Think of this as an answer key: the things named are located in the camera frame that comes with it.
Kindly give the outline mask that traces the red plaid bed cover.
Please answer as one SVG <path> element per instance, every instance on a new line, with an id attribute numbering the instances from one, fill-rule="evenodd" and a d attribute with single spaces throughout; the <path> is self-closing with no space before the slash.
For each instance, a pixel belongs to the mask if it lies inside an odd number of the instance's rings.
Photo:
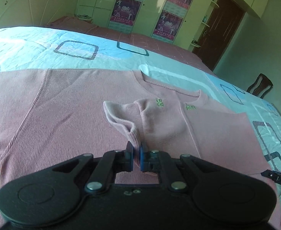
<path id="1" fill-rule="evenodd" d="M 146 35 L 138 33 L 122 33 L 116 30 L 97 26 L 91 21 L 80 20 L 75 17 L 63 16 L 53 22 L 44 25 L 46 28 L 60 29 L 102 37 L 140 47 L 183 64 L 190 65 L 208 74 L 213 72 L 194 53 Z"/>

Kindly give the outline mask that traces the corner wall shelves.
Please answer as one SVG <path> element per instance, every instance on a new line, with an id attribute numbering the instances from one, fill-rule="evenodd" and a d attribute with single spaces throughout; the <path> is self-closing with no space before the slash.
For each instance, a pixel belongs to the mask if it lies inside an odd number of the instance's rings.
<path id="1" fill-rule="evenodd" d="M 208 29 L 209 26 L 209 18 L 212 14 L 212 11 L 217 7 L 219 8 L 219 6 L 216 5 L 217 0 L 212 0 L 212 2 L 210 3 L 210 6 L 208 7 L 208 10 L 206 11 L 205 15 L 202 18 L 202 22 L 194 36 L 194 39 L 191 42 L 191 45 L 189 46 L 189 51 L 193 51 L 195 48 L 199 48 L 200 46 L 200 38 L 201 35 L 203 34 L 203 32 Z"/>

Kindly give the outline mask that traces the blue patterned bed sheet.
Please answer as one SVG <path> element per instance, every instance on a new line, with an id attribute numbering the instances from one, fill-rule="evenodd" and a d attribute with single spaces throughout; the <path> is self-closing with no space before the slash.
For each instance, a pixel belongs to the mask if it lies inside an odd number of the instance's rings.
<path id="1" fill-rule="evenodd" d="M 139 70 L 170 86 L 202 90 L 233 112 L 247 115 L 268 169 L 281 172 L 281 117 L 276 109 L 213 74 L 140 47 L 93 35 L 25 26 L 0 29 L 0 72 L 51 69 Z M 0 215 L 0 227 L 3 224 Z"/>

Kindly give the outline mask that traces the dark wooden chair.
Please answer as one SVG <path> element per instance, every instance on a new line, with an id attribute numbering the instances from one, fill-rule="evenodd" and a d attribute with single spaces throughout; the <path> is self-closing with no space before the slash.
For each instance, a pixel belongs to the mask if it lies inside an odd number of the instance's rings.
<path id="1" fill-rule="evenodd" d="M 274 85 L 272 81 L 266 75 L 260 73 L 255 82 L 249 86 L 246 91 L 256 97 L 263 99 L 264 96 L 266 96 L 272 90 L 273 86 Z"/>

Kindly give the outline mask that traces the pink knit sweater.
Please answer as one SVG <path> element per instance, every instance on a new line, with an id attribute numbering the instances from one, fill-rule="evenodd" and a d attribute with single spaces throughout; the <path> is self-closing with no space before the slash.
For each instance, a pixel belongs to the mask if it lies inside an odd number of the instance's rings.
<path id="1" fill-rule="evenodd" d="M 84 153 L 145 142 L 260 179 L 269 164 L 245 113 L 139 70 L 0 72 L 0 187 Z"/>

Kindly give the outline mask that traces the lower left pink poster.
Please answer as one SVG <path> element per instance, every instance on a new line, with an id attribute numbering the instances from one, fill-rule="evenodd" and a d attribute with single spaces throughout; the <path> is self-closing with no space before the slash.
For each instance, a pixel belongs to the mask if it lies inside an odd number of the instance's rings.
<path id="1" fill-rule="evenodd" d="M 141 2 L 137 0 L 116 0 L 108 28 L 122 33 L 131 33 Z"/>

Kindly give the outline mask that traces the stack of items on bed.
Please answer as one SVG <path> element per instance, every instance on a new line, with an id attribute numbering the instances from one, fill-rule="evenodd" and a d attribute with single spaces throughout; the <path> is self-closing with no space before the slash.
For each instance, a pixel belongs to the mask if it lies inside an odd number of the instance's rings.
<path id="1" fill-rule="evenodd" d="M 89 15 L 73 15 L 73 17 L 78 20 L 87 21 L 89 23 L 92 21 L 92 17 Z"/>

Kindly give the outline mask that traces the dark wooden door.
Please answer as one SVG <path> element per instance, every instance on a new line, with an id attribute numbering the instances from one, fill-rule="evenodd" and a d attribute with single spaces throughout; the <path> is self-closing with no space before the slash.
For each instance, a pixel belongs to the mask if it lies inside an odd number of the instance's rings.
<path id="1" fill-rule="evenodd" d="M 232 40 L 245 11 L 233 0 L 217 0 L 193 49 L 201 61 L 213 71 Z"/>

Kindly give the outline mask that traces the lower right pink poster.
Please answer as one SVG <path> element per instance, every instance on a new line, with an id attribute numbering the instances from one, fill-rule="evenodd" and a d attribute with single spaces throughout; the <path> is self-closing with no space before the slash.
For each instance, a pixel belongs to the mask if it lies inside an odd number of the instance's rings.
<path id="1" fill-rule="evenodd" d="M 181 17 L 163 10 L 151 37 L 172 44 L 182 21 Z"/>

